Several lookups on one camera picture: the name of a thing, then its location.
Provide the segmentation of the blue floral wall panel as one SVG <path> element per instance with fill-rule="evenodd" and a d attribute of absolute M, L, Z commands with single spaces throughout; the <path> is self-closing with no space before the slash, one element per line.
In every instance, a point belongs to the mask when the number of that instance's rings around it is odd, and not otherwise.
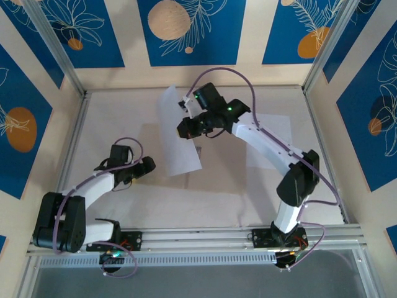
<path fill-rule="evenodd" d="M 279 0 L 262 63 L 312 63 L 344 0 Z"/>
<path fill-rule="evenodd" d="M 337 100 L 371 191 L 397 178 L 397 27 L 392 27 Z"/>
<path fill-rule="evenodd" d="M 52 110 L 0 45 L 0 191 L 22 198 Z"/>
<path fill-rule="evenodd" d="M 152 67 L 235 65 L 246 0 L 137 0 Z"/>
<path fill-rule="evenodd" d="M 46 18 L 75 68 L 123 68 L 104 0 L 43 0 Z"/>

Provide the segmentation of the aluminium right corner post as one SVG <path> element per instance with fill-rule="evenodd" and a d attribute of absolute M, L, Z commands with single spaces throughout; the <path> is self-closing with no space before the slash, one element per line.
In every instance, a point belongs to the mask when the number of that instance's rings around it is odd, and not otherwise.
<path fill-rule="evenodd" d="M 302 91 L 305 96 L 309 93 L 310 89 L 314 86 L 317 77 L 321 74 L 325 63 L 328 61 L 329 56 L 334 50 L 359 2 L 360 0 L 343 1 L 341 10 L 337 13 L 326 39 L 319 49 L 318 55 L 314 59 L 310 71 L 302 84 Z"/>

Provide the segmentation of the aluminium left side rail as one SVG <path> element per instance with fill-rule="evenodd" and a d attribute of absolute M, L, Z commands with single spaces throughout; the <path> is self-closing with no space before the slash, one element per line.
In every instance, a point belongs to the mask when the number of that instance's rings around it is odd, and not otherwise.
<path fill-rule="evenodd" d="M 77 100 L 64 100 L 66 104 L 53 111 L 51 121 L 46 129 L 48 150 L 43 154 L 48 159 L 46 174 L 43 175 L 45 193 L 62 192 L 69 188 L 70 176 L 76 150 L 83 129 L 89 96 Z"/>

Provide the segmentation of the aluminium left corner post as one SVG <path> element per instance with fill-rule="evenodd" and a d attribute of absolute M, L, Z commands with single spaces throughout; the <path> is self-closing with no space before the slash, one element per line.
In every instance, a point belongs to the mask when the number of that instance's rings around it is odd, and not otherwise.
<path fill-rule="evenodd" d="M 21 3 L 62 72 L 69 79 L 72 87 L 82 98 L 85 98 L 86 90 L 39 3 L 36 0 L 21 0 Z"/>

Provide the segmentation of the aluminium front frame rail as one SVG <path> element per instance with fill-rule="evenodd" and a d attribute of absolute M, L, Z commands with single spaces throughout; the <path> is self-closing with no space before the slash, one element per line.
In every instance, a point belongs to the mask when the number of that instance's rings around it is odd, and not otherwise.
<path fill-rule="evenodd" d="M 362 229 L 358 224 L 325 225 L 305 223 L 308 246 L 317 249 L 348 249 L 355 245 L 367 246 Z M 269 250 L 286 249 L 254 248 L 251 231 L 255 228 L 270 227 L 228 227 L 228 228 L 157 228 L 157 229 L 120 229 L 121 231 L 141 231 L 140 251 L 231 251 L 231 250 Z"/>

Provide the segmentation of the black base electronics board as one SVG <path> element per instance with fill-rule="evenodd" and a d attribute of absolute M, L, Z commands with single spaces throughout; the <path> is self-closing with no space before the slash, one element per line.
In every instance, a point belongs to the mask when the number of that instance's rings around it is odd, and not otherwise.
<path fill-rule="evenodd" d="M 106 274 L 117 272 L 125 262 L 121 251 L 106 251 L 99 257 L 101 270 Z"/>
<path fill-rule="evenodd" d="M 280 270 L 284 270 L 284 269 L 289 270 L 294 264 L 297 263 L 302 253 L 303 250 L 276 252 L 275 265 Z"/>

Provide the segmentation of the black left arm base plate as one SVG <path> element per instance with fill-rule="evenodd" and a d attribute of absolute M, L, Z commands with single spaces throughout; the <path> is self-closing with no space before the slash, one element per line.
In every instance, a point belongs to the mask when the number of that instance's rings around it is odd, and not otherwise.
<path fill-rule="evenodd" d="M 112 236 L 107 242 L 115 243 L 126 248 L 128 251 L 140 251 L 142 244 L 141 231 L 121 231 Z M 117 248 L 112 245 L 91 244 L 86 246 L 87 251 L 115 251 Z"/>

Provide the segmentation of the black left base electronics board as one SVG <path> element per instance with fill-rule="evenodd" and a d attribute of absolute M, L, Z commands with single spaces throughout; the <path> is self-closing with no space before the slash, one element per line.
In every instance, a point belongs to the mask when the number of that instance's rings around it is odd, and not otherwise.
<path fill-rule="evenodd" d="M 99 257 L 101 270 L 106 274 L 117 272 L 125 262 L 121 251 L 106 251 Z"/>

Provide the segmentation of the aluminium corner post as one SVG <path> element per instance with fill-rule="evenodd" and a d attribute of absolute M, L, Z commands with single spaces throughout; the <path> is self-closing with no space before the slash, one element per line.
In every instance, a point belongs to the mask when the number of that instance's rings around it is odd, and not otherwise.
<path fill-rule="evenodd" d="M 328 61 L 329 56 L 334 50 L 359 2 L 360 0 L 343 1 L 341 10 L 337 13 L 326 39 L 319 49 L 318 55 L 314 59 L 310 71 L 302 84 L 302 91 L 305 96 L 309 93 L 310 89 L 314 86 L 317 77 L 321 74 L 325 63 Z"/>
<path fill-rule="evenodd" d="M 21 0 L 21 3 L 62 72 L 69 79 L 72 87 L 82 98 L 85 98 L 86 90 L 39 3 L 36 0 Z"/>

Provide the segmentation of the white paper sheet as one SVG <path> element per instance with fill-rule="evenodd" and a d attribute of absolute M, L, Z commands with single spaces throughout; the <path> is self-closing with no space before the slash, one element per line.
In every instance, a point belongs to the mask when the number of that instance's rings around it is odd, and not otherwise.
<path fill-rule="evenodd" d="M 269 130 L 275 133 L 288 143 L 292 143 L 292 130 L 289 116 L 257 114 L 260 124 L 264 124 Z M 254 147 L 246 145 L 246 167 L 275 169 L 273 164 L 264 156 L 262 156 Z"/>
<path fill-rule="evenodd" d="M 184 112 L 178 105 L 180 99 L 177 88 L 172 85 L 157 101 L 161 145 L 168 176 L 202 169 L 194 141 L 180 138 L 177 133 L 177 126 L 184 118 Z"/>

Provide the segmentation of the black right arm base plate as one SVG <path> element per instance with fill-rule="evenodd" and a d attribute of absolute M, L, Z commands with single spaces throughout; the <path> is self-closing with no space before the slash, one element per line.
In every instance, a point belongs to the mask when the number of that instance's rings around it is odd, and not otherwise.
<path fill-rule="evenodd" d="M 295 227 L 291 232 L 282 233 L 276 228 L 255 228 L 251 231 L 254 248 L 303 249 L 308 247 L 306 230 Z"/>

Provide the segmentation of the black right base electronics board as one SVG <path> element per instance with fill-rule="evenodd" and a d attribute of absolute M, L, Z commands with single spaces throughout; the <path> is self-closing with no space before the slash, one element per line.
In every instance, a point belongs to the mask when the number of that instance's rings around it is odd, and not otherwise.
<path fill-rule="evenodd" d="M 302 253 L 303 250 L 276 252 L 275 265 L 280 270 L 284 270 L 284 269 L 289 270 L 294 264 L 297 263 Z"/>

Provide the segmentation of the brown cardboard folder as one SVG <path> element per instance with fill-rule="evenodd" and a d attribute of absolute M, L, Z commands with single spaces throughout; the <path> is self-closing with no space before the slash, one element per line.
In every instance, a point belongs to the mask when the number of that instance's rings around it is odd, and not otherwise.
<path fill-rule="evenodd" d="M 145 155 L 156 163 L 156 169 L 140 178 L 139 184 L 230 194 L 245 190 L 246 144 L 228 133 L 214 139 L 204 136 L 194 139 L 195 146 L 202 147 L 199 157 L 202 169 L 177 176 L 166 173 L 158 124 L 144 124 L 138 139 Z"/>

